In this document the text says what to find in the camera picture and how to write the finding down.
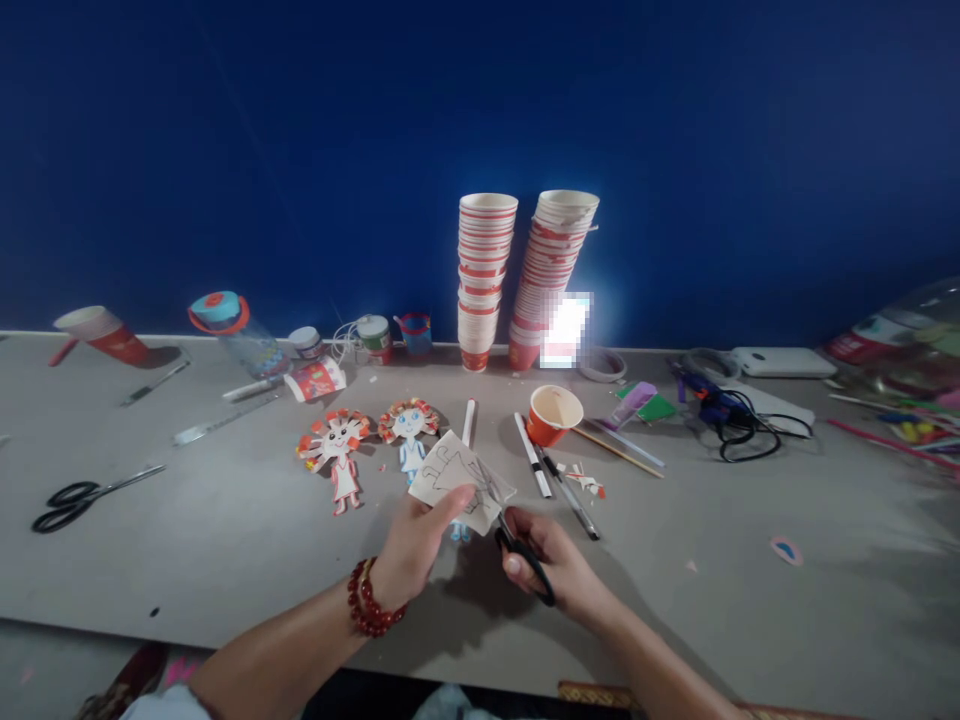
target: floor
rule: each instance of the floor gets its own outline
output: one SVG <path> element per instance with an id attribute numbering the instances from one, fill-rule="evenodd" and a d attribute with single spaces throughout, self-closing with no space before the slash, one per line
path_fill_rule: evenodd
<path id="1" fill-rule="evenodd" d="M 72 720 L 83 701 L 105 690 L 140 647 L 129 638 L 0 620 L 0 716 Z M 174 647 L 188 665 L 210 653 Z"/>

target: black cable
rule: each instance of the black cable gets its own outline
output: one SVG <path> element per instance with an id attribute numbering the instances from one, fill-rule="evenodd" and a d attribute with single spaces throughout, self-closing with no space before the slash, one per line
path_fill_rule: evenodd
<path id="1" fill-rule="evenodd" d="M 738 430 L 743 430 L 744 434 L 737 435 L 734 437 L 724 436 L 724 424 L 716 423 L 714 425 L 714 432 L 717 433 L 717 437 L 720 438 L 720 459 L 728 463 L 738 463 L 738 462 L 747 462 L 749 460 L 759 460 L 760 458 L 768 457 L 773 455 L 777 450 L 783 447 L 783 441 L 780 439 L 781 435 L 786 437 L 795 437 L 801 438 L 803 440 L 813 437 L 813 428 L 810 427 L 806 422 L 800 418 L 793 417 L 792 415 L 783 415 L 781 413 L 766 413 L 761 415 L 757 412 L 756 408 L 753 406 L 753 401 L 749 397 L 744 395 L 742 392 L 736 390 L 720 390 L 719 393 L 714 393 L 714 395 L 723 394 L 727 395 L 737 402 L 739 402 L 745 410 L 739 410 L 738 408 L 730 408 L 730 414 L 727 419 L 726 425 L 728 427 L 736 428 Z M 784 418 L 786 420 L 793 420 L 798 422 L 803 427 L 807 429 L 808 435 L 800 435 L 799 433 L 789 432 L 787 430 L 779 430 L 777 428 L 768 425 L 765 422 L 767 418 Z M 761 452 L 755 453 L 753 455 L 748 455 L 746 457 L 740 458 L 731 458 L 727 457 L 727 448 L 736 445 L 743 445 L 750 442 L 757 433 L 768 433 L 773 436 L 774 444 L 773 447 L 763 450 Z"/>

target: person's right hand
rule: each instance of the person's right hand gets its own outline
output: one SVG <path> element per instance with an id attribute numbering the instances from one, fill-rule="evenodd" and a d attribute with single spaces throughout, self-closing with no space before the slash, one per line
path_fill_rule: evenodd
<path id="1" fill-rule="evenodd" d="M 585 625 L 592 625 L 609 611 L 616 598 L 556 520 L 518 507 L 508 507 L 504 517 L 517 539 L 529 545 L 543 565 L 557 597 L 557 607 Z M 532 593 L 539 585 L 533 568 L 505 548 L 501 548 L 501 554 L 503 571 L 510 581 L 525 593 Z"/>

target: hand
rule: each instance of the hand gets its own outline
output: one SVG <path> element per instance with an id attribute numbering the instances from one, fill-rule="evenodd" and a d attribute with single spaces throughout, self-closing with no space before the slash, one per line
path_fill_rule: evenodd
<path id="1" fill-rule="evenodd" d="M 384 610 L 397 610 L 423 592 L 447 526 L 475 492 L 476 486 L 461 485 L 432 509 L 409 493 L 403 496 L 383 551 L 370 570 L 373 597 Z"/>
<path id="2" fill-rule="evenodd" d="M 616 603 L 587 560 L 556 520 L 518 507 L 506 509 L 507 524 L 518 540 L 533 550 L 553 586 L 557 607 L 587 626 L 595 624 Z M 516 553 L 501 548 L 503 571 L 510 582 L 530 594 L 539 586 L 533 568 Z"/>

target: scissors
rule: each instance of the scissors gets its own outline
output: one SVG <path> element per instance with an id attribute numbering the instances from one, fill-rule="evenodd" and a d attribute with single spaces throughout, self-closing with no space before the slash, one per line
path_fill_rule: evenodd
<path id="1" fill-rule="evenodd" d="M 44 513 L 34 520 L 30 529 L 42 535 L 56 532 L 89 510 L 94 500 L 98 500 L 104 495 L 112 493 L 114 490 L 119 490 L 127 485 L 133 485 L 135 482 L 146 480 L 151 475 L 156 475 L 158 472 L 163 472 L 166 469 L 166 465 L 156 465 L 142 472 L 138 472 L 133 477 L 121 480 L 113 485 L 107 485 L 106 487 L 100 487 L 93 482 L 79 482 L 67 485 L 62 490 L 55 492 L 53 496 L 47 500 L 47 507 L 51 507 L 53 510 Z"/>
<path id="2" fill-rule="evenodd" d="M 483 462 L 479 462 L 478 465 L 480 466 L 480 474 L 483 475 L 483 483 L 486 486 L 487 493 L 493 498 L 493 501 L 500 506 L 500 512 L 497 514 L 497 521 L 500 523 L 500 527 L 497 528 L 497 532 L 493 536 L 497 541 L 497 545 L 501 548 L 506 547 L 507 552 L 516 553 L 529 563 L 530 567 L 533 568 L 534 575 L 537 576 L 540 584 L 543 585 L 543 592 L 539 590 L 534 590 L 534 592 L 544 605 L 553 607 L 557 604 L 557 596 L 553 594 L 553 586 L 547 579 L 547 573 L 544 571 L 543 565 L 540 564 L 540 559 L 534 554 L 529 545 L 513 534 L 513 531 L 507 524 L 507 519 L 503 516 L 504 501 L 500 495 L 500 491 L 490 480 L 490 476 L 487 475 Z"/>

